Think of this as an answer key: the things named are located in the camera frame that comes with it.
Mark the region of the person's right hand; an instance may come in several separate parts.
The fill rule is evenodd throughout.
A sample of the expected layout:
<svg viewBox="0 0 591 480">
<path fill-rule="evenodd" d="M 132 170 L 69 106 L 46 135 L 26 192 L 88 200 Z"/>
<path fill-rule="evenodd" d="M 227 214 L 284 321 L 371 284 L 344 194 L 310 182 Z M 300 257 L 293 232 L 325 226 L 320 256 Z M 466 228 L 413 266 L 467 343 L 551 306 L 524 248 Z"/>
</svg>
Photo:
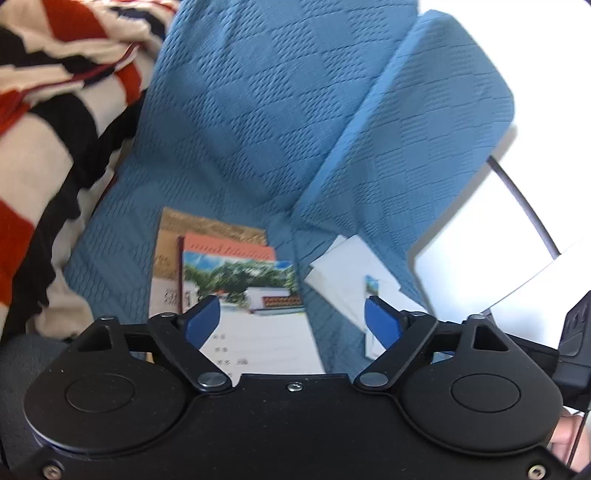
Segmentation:
<svg viewBox="0 0 591 480">
<path fill-rule="evenodd" d="M 583 470 L 590 463 L 589 418 L 563 408 L 561 418 L 550 440 L 550 451 L 574 471 Z"/>
</svg>

